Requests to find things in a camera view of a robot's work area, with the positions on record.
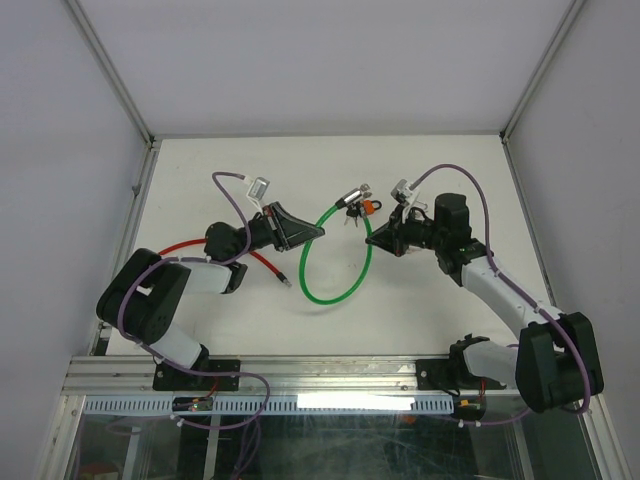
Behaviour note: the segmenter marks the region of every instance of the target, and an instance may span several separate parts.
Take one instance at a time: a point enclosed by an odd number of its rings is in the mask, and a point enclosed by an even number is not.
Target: glass panel
[[[240,416],[190,416],[231,425]],[[209,432],[167,417],[85,415],[67,479],[491,480],[599,478],[580,420],[564,412],[458,428],[418,415],[264,415]]]

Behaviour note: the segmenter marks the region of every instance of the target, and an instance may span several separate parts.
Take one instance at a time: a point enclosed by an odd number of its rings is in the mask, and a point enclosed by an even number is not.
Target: black mounting bracket
[[[324,235],[324,229],[294,217],[280,202],[263,207],[262,213],[249,220],[248,226],[251,233],[249,251],[273,245],[278,252],[283,252]],[[209,226],[205,237],[205,253],[218,262],[235,257],[247,244],[246,228],[234,228],[224,222]]]
[[[198,370],[203,372],[239,372],[240,360],[218,360],[206,358],[198,365]],[[189,375],[176,370],[165,363],[156,366],[153,376],[153,390],[156,392],[175,391],[207,391],[210,390],[218,379],[219,392],[237,392],[240,377],[201,377]]]
[[[453,374],[448,358],[426,358],[416,360],[416,380],[418,390],[440,390],[452,396],[459,396],[460,390],[480,390],[481,377],[462,380]],[[486,379],[486,390],[504,390],[506,387],[490,378]]]

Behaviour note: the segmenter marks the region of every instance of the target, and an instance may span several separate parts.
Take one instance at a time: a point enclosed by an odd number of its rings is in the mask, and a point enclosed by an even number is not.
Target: white enclosure panel
[[[497,132],[569,0],[81,0],[156,134]]]
[[[85,354],[143,146],[61,2],[0,14],[0,477],[28,480]]]
[[[389,196],[400,178],[415,179],[427,168],[452,162],[471,170],[486,189],[492,213],[493,248],[509,270],[539,298],[545,288],[497,136],[297,137],[165,140],[145,205],[136,244],[159,251],[203,237],[216,221],[240,222],[214,187],[211,172],[237,171],[271,180],[267,201],[278,200],[291,214],[315,222],[341,195],[370,184],[383,210],[371,217],[386,222],[395,202]],[[225,181],[244,211],[247,187]],[[438,172],[423,184],[431,206],[443,192],[468,195],[475,234],[483,237],[480,201],[457,172]],[[364,228],[344,225],[344,213],[326,224],[326,235],[311,249],[308,283],[321,298],[344,292],[365,257]],[[202,247],[185,252],[202,255]],[[513,343],[510,330],[472,294],[437,266],[433,252],[398,259],[375,249],[365,283],[333,307],[318,306],[300,291],[301,249],[263,253],[294,284],[287,289],[254,259],[241,288],[231,295],[184,296],[176,321],[213,354],[442,354],[468,333]],[[115,334],[109,353],[141,353]]]
[[[640,2],[590,2],[512,139],[561,307],[594,324],[605,395],[640,475]]]

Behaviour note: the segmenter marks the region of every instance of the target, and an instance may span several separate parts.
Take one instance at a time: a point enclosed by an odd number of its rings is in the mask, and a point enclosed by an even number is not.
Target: red cable
[[[260,255],[258,252],[249,252],[249,255],[251,255],[256,260],[260,260],[265,267],[267,267],[269,270],[273,272],[274,275],[278,275],[279,273],[282,273],[280,270],[278,270],[278,267],[276,267],[273,263],[271,263],[269,260],[264,258],[262,255]]]
[[[204,245],[207,243],[206,238],[197,238],[195,240],[187,240],[186,242],[176,243],[175,245],[171,245],[170,247],[165,248],[158,252],[158,255],[165,256],[170,254],[171,252],[175,252],[176,250],[180,250],[181,248],[190,247],[192,245]]]
[[[216,377],[215,381],[213,382],[213,387],[211,387],[211,390],[209,390],[209,393],[207,393],[207,395],[204,398],[209,398],[211,395],[213,395],[213,393],[218,389],[219,383],[220,383],[220,377]]]
[[[191,247],[193,245],[204,245],[205,243],[207,243],[206,238],[196,238],[195,240],[187,240],[186,242],[176,243],[175,245],[171,245],[170,247],[167,247],[164,250],[159,251],[158,255],[165,256],[170,254],[171,252],[180,250],[181,248]],[[256,260],[259,260],[265,267],[271,270],[273,274],[276,277],[278,277],[278,280],[280,280],[282,283],[284,283],[285,285],[290,285],[289,280],[287,280],[287,277],[285,277],[285,275],[278,269],[278,267],[276,267],[269,260],[264,258],[258,252],[249,252],[249,255],[251,255]]]

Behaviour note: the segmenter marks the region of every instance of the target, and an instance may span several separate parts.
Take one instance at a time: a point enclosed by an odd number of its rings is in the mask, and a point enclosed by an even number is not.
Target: wire
[[[425,212],[424,209],[422,209],[422,208],[411,207],[411,210],[409,210],[409,212],[410,213],[418,212],[418,213],[420,213],[420,215],[422,215],[422,219],[423,220],[427,219],[427,212]]]
[[[487,379],[480,379],[480,393],[478,394],[478,400],[482,402],[484,400],[484,394],[487,392]]]
[[[273,272],[274,275],[277,276],[279,273],[282,273],[278,267],[276,267],[273,263],[271,263],[269,260],[264,258],[260,253],[249,252],[249,254],[256,260],[260,261],[269,270],[271,270],[271,272]]]
[[[251,437],[249,438],[248,442],[246,441],[246,436],[247,436],[246,433],[247,433],[247,430],[250,428],[250,426],[247,425],[245,427],[244,432],[242,432],[240,455],[238,455],[238,459],[236,460],[236,464],[234,466],[233,473],[231,475],[232,480],[236,480],[240,478],[240,475],[242,474],[242,472],[244,472],[249,467],[249,465],[251,465],[251,462],[253,462],[254,457],[256,456],[256,454],[258,453],[258,450],[260,449],[260,441],[262,438],[262,428],[260,427],[260,420],[256,420],[253,423],[255,426],[253,428],[253,432],[251,433]],[[253,450],[249,455],[249,458],[245,461],[245,457],[247,453],[249,453],[251,444],[254,444]]]
[[[338,211],[338,207],[336,207],[335,205],[332,205],[331,208],[327,210],[320,217],[320,219],[318,219],[318,221],[316,222],[316,227],[322,227],[322,225],[324,225],[324,223],[327,220],[329,220],[329,218],[337,211]],[[372,233],[371,223],[369,223],[369,219],[366,216],[363,218],[363,220],[364,220],[364,227],[366,229],[367,237],[368,237]],[[360,285],[362,285],[362,282],[364,281],[365,277],[367,276],[367,272],[369,271],[369,266],[371,265],[373,247],[371,245],[367,245],[367,257],[364,260],[362,271],[360,272],[360,276],[356,279],[355,283],[351,285],[349,290],[344,292],[342,295],[338,295],[337,297],[330,298],[328,300],[323,300],[315,297],[309,291],[309,287],[307,286],[307,280],[305,279],[305,275],[304,275],[305,268],[307,267],[307,259],[309,257],[309,251],[311,250],[312,244],[313,244],[313,240],[310,240],[307,243],[305,243],[304,247],[302,248],[302,255],[300,256],[300,266],[298,267],[298,279],[300,281],[300,288],[302,288],[302,293],[304,293],[305,297],[307,297],[313,303],[317,303],[318,305],[333,305],[333,304],[342,302],[343,300],[350,297],[353,294],[353,292],[355,292],[360,287]]]
[[[195,240],[187,240],[185,242],[176,243],[175,245],[171,245],[170,247],[165,248],[164,250],[160,250],[158,255],[164,257],[165,255],[169,255],[170,253],[175,252],[176,250],[181,250],[183,248],[191,247],[193,245],[204,245],[207,243],[206,238],[196,238]]]
[[[582,406],[579,407],[576,410],[568,410],[572,413],[575,413],[577,415],[580,415],[582,413],[588,412],[589,411],[589,404],[591,402],[591,383],[589,381],[589,375],[587,373],[587,368],[584,364],[584,361],[582,360],[582,357],[580,356],[580,352],[578,352],[578,349],[576,348],[575,344],[573,343],[573,341],[571,340],[571,338],[569,337],[569,335],[567,334],[567,332],[564,331],[564,329],[558,324],[558,322],[556,321],[555,318],[553,318],[553,316],[547,312],[544,308],[540,308],[538,306],[538,302],[536,302],[527,292],[525,292],[522,288],[520,288],[520,286],[518,286],[513,280],[511,280],[509,277],[507,277],[504,273],[502,273],[500,271],[500,269],[498,268],[498,266],[496,265],[496,262],[493,258],[493,252],[491,251],[491,244],[489,243],[489,227],[490,227],[490,223],[489,223],[489,207],[487,205],[487,198],[484,194],[484,191],[482,190],[482,188],[480,187],[480,184],[478,183],[478,181],[474,178],[473,175],[471,175],[471,173],[469,173],[466,169],[458,166],[458,165],[454,165],[454,164],[450,164],[450,163],[443,163],[440,165],[436,165],[433,168],[430,168],[429,170],[427,170],[425,173],[423,173],[420,178],[418,178],[415,182],[413,182],[413,184],[411,185],[411,190],[414,190],[417,186],[419,186],[425,178],[427,178],[429,175],[431,175],[432,173],[441,170],[443,168],[450,168],[453,170],[457,170],[458,172],[464,174],[470,181],[471,183],[473,183],[473,186],[476,187],[476,190],[478,191],[478,195],[480,196],[480,201],[482,202],[482,210],[484,213],[484,235],[485,235],[485,245],[487,248],[487,261],[489,262],[489,265],[491,267],[491,270],[493,270],[496,275],[498,276],[498,278],[500,278],[504,283],[506,283],[511,290],[513,290],[515,293],[517,293],[525,302],[527,302],[529,305],[531,305],[531,307],[537,309],[538,313],[542,316],[542,318],[544,318],[547,322],[549,322],[549,324],[551,325],[551,327],[560,335],[560,337],[562,338],[562,341],[565,343],[565,345],[567,346],[567,348],[569,349],[569,351],[571,352],[571,354],[573,355],[573,358],[576,361],[576,364],[578,365],[578,370],[580,371],[580,376],[582,377],[582,381],[584,383],[584,401],[582,402]],[[522,416],[526,415],[525,411],[520,413]]]
[[[166,265],[167,263],[177,262],[177,261],[179,261],[177,257],[165,257],[162,260],[159,260],[158,262],[154,263],[149,268],[147,268],[131,284],[131,286],[129,287],[129,290],[127,290],[127,293],[125,293],[124,298],[122,299],[122,303],[120,304],[120,308],[118,309],[117,325],[118,325],[118,331],[120,332],[120,335],[122,335],[127,340],[131,340],[131,341],[133,341],[135,343],[140,344],[140,341],[136,337],[134,337],[133,335],[128,334],[124,330],[124,312],[125,312],[125,309],[127,307],[127,304],[129,303],[129,300],[131,299],[131,296],[136,291],[136,289],[140,286],[140,284],[144,281],[144,279],[147,278],[149,275],[151,275],[154,271],[156,271],[162,265]],[[204,258],[198,258],[198,257],[185,257],[181,261],[183,261],[183,262],[204,262],[204,263],[208,263],[207,260],[205,260]],[[155,355],[155,356],[157,356],[159,358],[163,358],[163,355],[160,354],[159,352],[157,352],[156,350],[154,350],[152,347],[150,347],[148,345],[145,345],[145,344],[140,344],[140,346],[141,346],[141,348],[143,350],[145,350],[146,352],[150,353],[151,355]],[[182,417],[178,417],[178,418],[180,418],[180,422],[182,422],[185,425],[189,425],[189,426],[192,426],[192,427],[200,428],[202,430],[232,430],[234,428],[243,427],[243,426],[251,423],[253,420],[258,418],[260,416],[260,414],[267,407],[267,402],[269,401],[269,397],[271,396],[271,387],[269,385],[269,382],[267,382],[267,379],[264,378],[262,375],[258,375],[257,373],[250,373],[250,372],[201,372],[199,370],[191,370],[190,368],[183,367],[182,365],[180,365],[178,363],[175,363],[172,360],[169,360],[167,358],[164,358],[164,363],[169,365],[170,367],[172,367],[172,368],[174,368],[174,369],[176,369],[178,371],[181,371],[183,373],[186,373],[188,375],[196,375],[196,376],[199,376],[199,377],[213,377],[213,378],[216,378],[216,377],[251,377],[251,378],[255,378],[255,379],[259,380],[265,386],[265,389],[266,389],[265,399],[263,400],[262,404],[260,405],[260,407],[258,408],[256,413],[254,413],[252,416],[250,416],[247,420],[244,420],[244,421],[239,422],[239,423],[234,423],[232,425],[207,426],[207,425],[200,425],[198,423],[190,422],[189,420],[186,420],[186,419],[184,419]]]
[[[191,247],[193,245],[204,245],[206,243],[207,243],[206,238],[196,238],[195,240],[187,240],[185,242],[180,242],[180,243],[176,243],[175,245],[171,245],[170,247],[167,247],[164,250],[160,250],[158,252],[158,255],[165,256],[175,252],[176,250],[180,250],[182,248]],[[262,256],[258,252],[249,252],[249,255],[251,255],[253,258],[261,262],[265,267],[271,270],[271,272],[273,272],[273,274],[282,283],[284,283],[288,287],[291,286],[291,282],[289,282],[289,279],[285,276],[285,274],[282,273],[278,267],[276,267],[273,263],[267,260],[264,256]]]
[[[472,422],[470,420],[459,420],[457,418],[453,418],[453,417],[438,417],[441,420],[446,420],[447,422],[456,422],[458,424],[462,423],[462,425],[467,425],[470,427],[475,427],[475,426],[482,426],[482,427],[500,427],[503,425],[509,425],[510,423],[515,423],[519,420],[522,420],[524,417],[526,417],[527,415],[529,415],[531,413],[531,410],[529,410],[528,408],[525,408],[524,410],[522,410],[521,412],[517,413],[515,416],[513,417],[509,417],[509,418],[505,418],[504,420],[494,420],[494,421],[490,421],[490,422]]]
[[[209,398],[211,395],[214,394],[214,392],[216,390],[218,390],[218,385],[220,384],[220,379],[216,378],[213,382],[213,387],[211,387],[211,390],[209,390],[209,393],[207,393],[204,398]]]
[[[181,260],[183,262],[192,261],[192,262],[212,263],[214,265],[228,265],[230,263],[235,262],[238,258],[240,258],[242,255],[244,255],[245,253],[247,253],[249,251],[249,246],[251,245],[251,231],[249,229],[249,224],[247,222],[246,217],[242,213],[242,210],[238,206],[238,204],[231,197],[229,192],[227,192],[227,190],[225,190],[225,188],[220,184],[220,181],[217,178],[219,176],[234,177],[234,178],[238,178],[238,179],[241,179],[241,180],[244,180],[245,176],[244,175],[240,175],[238,173],[214,172],[211,175],[211,178],[213,179],[213,182],[216,184],[216,186],[220,189],[222,194],[226,197],[226,199],[229,200],[229,203],[231,203],[231,206],[234,208],[234,210],[238,213],[238,216],[240,217],[240,220],[242,221],[242,224],[244,225],[245,230],[246,230],[247,243],[246,243],[245,247],[242,249],[242,251],[238,255],[236,255],[235,257],[233,257],[233,258],[231,258],[229,260],[226,260],[224,262],[213,262],[213,261],[212,262],[208,262],[204,258],[191,258],[191,257],[190,258],[183,258]],[[131,341],[133,341],[133,342],[135,342],[137,344],[140,344],[140,346],[142,347],[143,350],[145,350],[146,352],[150,353],[151,355],[157,356],[159,358],[163,358],[163,355],[161,355],[159,352],[154,350],[152,347],[141,343],[141,341],[139,339],[137,339],[133,335],[128,334],[125,331],[125,329],[124,329],[124,313],[125,313],[125,310],[127,308],[127,304],[131,300],[132,295],[137,290],[137,288],[142,284],[142,282],[145,280],[145,278],[147,278],[151,273],[156,271],[162,265],[166,265],[169,262],[176,262],[176,261],[179,261],[179,259],[177,257],[165,257],[165,258],[159,260],[158,262],[154,263],[153,265],[149,266],[131,284],[131,286],[129,287],[129,289],[125,293],[124,298],[122,299],[122,302],[120,303],[120,307],[118,308],[117,326],[118,326],[118,331],[120,332],[120,335],[122,335],[127,340],[131,340]],[[235,377],[250,377],[250,378],[255,378],[255,379],[259,380],[265,386],[265,390],[266,390],[265,398],[262,401],[262,403],[260,404],[260,407],[258,408],[258,410],[253,415],[251,415],[249,418],[247,418],[246,420],[244,420],[242,422],[234,423],[232,425],[211,425],[211,426],[207,426],[207,425],[200,425],[198,423],[191,422],[191,421],[186,420],[186,419],[184,419],[182,417],[178,417],[178,418],[180,418],[180,421],[178,422],[179,425],[180,424],[185,424],[185,425],[189,425],[189,426],[192,426],[192,427],[195,427],[195,428],[200,428],[202,430],[232,430],[234,428],[240,428],[240,427],[243,427],[245,425],[248,425],[249,423],[251,423],[252,421],[257,419],[262,414],[262,412],[264,412],[265,408],[267,407],[267,403],[269,402],[269,398],[271,397],[271,386],[269,385],[269,382],[267,381],[267,379],[265,377],[263,377],[262,375],[258,375],[257,373],[250,373],[250,372],[201,372],[199,370],[191,370],[190,368],[183,367],[182,365],[179,365],[178,363],[175,363],[174,361],[169,360],[167,358],[164,359],[164,362],[167,365],[169,365],[170,367],[172,367],[172,368],[174,368],[174,369],[176,369],[178,371],[181,371],[181,372],[189,374],[189,375],[196,375],[196,376],[199,376],[199,377],[213,377],[213,378],[218,378],[218,377],[233,377],[233,378],[235,378]]]
[[[222,194],[225,196],[225,198],[227,200],[229,200],[229,203],[231,204],[233,209],[236,211],[236,213],[240,217],[240,220],[242,221],[242,226],[244,226],[244,229],[245,229],[245,232],[246,232],[246,236],[247,236],[247,242],[246,242],[244,248],[240,251],[240,253],[238,255],[236,255],[235,257],[230,258],[229,260],[225,260],[224,262],[213,262],[213,261],[211,262],[214,265],[229,265],[230,263],[233,263],[236,260],[238,260],[245,253],[249,252],[249,248],[251,247],[251,229],[249,228],[249,222],[247,222],[247,218],[242,213],[242,210],[240,209],[240,206],[236,203],[236,201],[229,194],[229,192],[227,192],[227,190],[222,186],[222,184],[220,183],[220,180],[218,180],[218,177],[234,177],[234,178],[238,178],[240,180],[244,180],[246,177],[244,175],[239,174],[239,173],[232,173],[232,172],[213,172],[211,174],[211,178],[213,179],[213,183],[216,184],[216,187],[218,187],[218,189],[222,192]]]

